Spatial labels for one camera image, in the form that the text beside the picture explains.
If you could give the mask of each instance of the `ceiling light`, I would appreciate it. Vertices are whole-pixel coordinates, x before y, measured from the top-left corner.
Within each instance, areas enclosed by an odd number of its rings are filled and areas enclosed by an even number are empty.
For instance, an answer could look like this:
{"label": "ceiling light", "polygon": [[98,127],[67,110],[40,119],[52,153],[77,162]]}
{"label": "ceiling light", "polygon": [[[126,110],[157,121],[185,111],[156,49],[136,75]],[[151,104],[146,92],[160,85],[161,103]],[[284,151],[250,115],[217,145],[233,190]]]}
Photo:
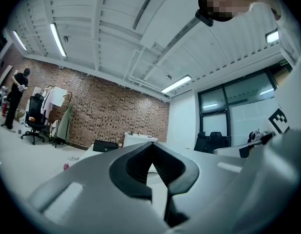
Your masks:
{"label": "ceiling light", "polygon": [[204,108],[208,108],[208,107],[216,107],[218,104],[212,104],[212,105],[209,105],[209,106],[204,106]]}
{"label": "ceiling light", "polygon": [[267,33],[267,34],[265,35],[265,38],[266,38],[266,42],[267,42],[267,43],[272,43],[272,42],[274,42],[274,41],[279,40],[278,29],[273,30],[273,31],[270,32],[270,33]]}
{"label": "ceiling light", "polygon": [[51,31],[52,31],[53,37],[55,39],[55,42],[57,44],[57,47],[58,47],[59,51],[61,52],[62,56],[66,57],[66,53],[64,51],[63,45],[62,45],[62,43],[61,43],[61,41],[59,39],[59,35],[58,35],[57,28],[56,28],[56,24],[55,23],[51,23],[50,27],[51,27]]}
{"label": "ceiling light", "polygon": [[20,43],[20,45],[22,46],[22,48],[23,48],[24,50],[27,50],[26,47],[25,47],[25,45],[24,45],[24,43],[22,43],[22,41],[20,40],[19,35],[16,33],[16,31],[13,31],[13,35],[14,35],[15,38],[18,40],[18,42]]}
{"label": "ceiling light", "polygon": [[272,89],[269,89],[269,90],[266,90],[266,91],[260,93],[260,96],[261,96],[261,95],[264,95],[264,94],[266,94],[266,93],[272,92],[272,91],[274,91],[273,88],[272,88]]}
{"label": "ceiling light", "polygon": [[175,82],[174,84],[172,84],[171,86],[169,86],[168,88],[165,88],[164,90],[162,90],[161,92],[163,92],[164,94],[177,88],[178,86],[181,86],[182,84],[188,82],[189,80],[191,80],[190,76],[185,76],[184,78],[180,79],[179,81]]}

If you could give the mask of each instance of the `hanging clothes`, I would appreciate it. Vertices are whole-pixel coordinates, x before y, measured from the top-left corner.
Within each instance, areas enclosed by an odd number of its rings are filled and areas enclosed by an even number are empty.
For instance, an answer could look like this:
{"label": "hanging clothes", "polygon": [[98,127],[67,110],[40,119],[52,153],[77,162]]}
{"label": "hanging clothes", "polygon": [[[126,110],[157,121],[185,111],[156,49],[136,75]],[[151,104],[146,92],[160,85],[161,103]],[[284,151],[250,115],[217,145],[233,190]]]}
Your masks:
{"label": "hanging clothes", "polygon": [[65,100],[64,97],[67,95],[67,92],[68,91],[65,89],[54,87],[51,103],[55,106],[61,107]]}
{"label": "hanging clothes", "polygon": [[44,112],[45,112],[46,118],[49,118],[49,114],[53,108],[53,104],[52,104],[53,90],[54,90],[54,88],[44,91],[42,93],[44,100],[43,100],[42,107],[41,107],[41,113],[44,114]]}
{"label": "hanging clothes", "polygon": [[68,108],[59,124],[57,137],[68,142],[69,140],[69,128],[71,123],[73,105],[69,103]]}

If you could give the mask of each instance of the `window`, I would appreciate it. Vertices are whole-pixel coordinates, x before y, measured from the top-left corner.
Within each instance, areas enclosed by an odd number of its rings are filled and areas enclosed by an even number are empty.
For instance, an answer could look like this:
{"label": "window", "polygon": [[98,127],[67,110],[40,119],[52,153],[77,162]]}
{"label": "window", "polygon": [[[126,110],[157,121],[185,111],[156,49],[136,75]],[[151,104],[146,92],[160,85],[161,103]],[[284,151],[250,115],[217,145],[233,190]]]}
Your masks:
{"label": "window", "polygon": [[225,108],[225,98],[222,88],[201,95],[201,112],[219,111]]}
{"label": "window", "polygon": [[229,105],[244,105],[274,97],[274,89],[266,74],[242,80],[225,87]]}
{"label": "window", "polygon": [[280,64],[274,64],[200,92],[200,132],[221,132],[228,146],[237,146],[247,143],[255,130],[268,131],[266,119],[278,108],[274,92],[286,75]]}
{"label": "window", "polygon": [[227,110],[222,88],[200,94],[201,131],[210,136],[212,132],[221,132],[227,141]]}

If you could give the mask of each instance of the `black box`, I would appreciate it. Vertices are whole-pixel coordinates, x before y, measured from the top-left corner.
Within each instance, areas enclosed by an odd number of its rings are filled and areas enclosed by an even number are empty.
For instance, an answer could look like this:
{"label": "black box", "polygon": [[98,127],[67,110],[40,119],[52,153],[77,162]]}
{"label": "black box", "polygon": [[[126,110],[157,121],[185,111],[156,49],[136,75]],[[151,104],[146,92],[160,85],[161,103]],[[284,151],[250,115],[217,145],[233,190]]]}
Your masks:
{"label": "black box", "polygon": [[118,149],[117,143],[106,142],[101,140],[94,141],[93,151],[95,152],[106,153],[115,149]]}

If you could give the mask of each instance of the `black office chair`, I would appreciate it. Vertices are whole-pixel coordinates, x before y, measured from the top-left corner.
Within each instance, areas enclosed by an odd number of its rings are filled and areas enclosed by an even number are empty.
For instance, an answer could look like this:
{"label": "black office chair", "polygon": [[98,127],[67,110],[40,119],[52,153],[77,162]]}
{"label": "black office chair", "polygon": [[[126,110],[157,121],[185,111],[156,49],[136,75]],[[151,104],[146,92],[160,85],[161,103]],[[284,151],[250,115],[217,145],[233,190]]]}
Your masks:
{"label": "black office chair", "polygon": [[213,150],[224,147],[227,146],[225,145],[225,141],[222,138],[221,132],[212,132],[206,144],[206,153],[211,154]]}
{"label": "black office chair", "polygon": [[[27,131],[25,134],[23,134],[20,138],[23,139],[24,136],[32,136],[34,141],[33,145],[35,144],[35,137],[38,137],[42,139],[42,142],[44,142],[44,138],[39,135],[42,129],[46,127],[45,116],[40,112],[42,103],[43,103],[43,96],[40,94],[35,94],[35,96],[31,96],[29,100],[29,111],[26,112],[26,118],[25,123],[32,128],[32,130],[29,132]],[[35,121],[30,121],[29,117],[32,117],[35,119]]]}
{"label": "black office chair", "polygon": [[208,141],[208,137],[206,136],[206,132],[200,132],[198,134],[194,150],[203,152],[205,150],[207,141]]}

